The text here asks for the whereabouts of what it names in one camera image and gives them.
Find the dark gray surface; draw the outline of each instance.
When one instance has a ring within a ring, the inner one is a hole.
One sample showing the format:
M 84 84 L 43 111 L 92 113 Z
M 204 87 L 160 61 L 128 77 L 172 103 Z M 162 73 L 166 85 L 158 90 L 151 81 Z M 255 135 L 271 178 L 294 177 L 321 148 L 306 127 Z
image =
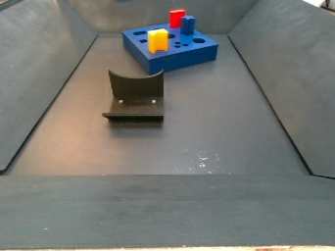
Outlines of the dark gray surface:
M 0 15 L 0 171 L 95 38 L 63 1 L 31 0 Z
M 228 33 L 259 0 L 67 0 L 100 33 L 168 23 L 168 12 L 184 8 L 196 28 L 210 34 Z
M 335 176 L 335 17 L 263 0 L 230 33 L 313 172 Z
M 0 178 L 0 248 L 335 245 L 335 181 Z
M 147 75 L 100 36 L 18 157 L 10 175 L 307 175 L 258 84 L 226 36 L 218 60 L 166 73 L 162 124 L 110 123 L 107 71 Z

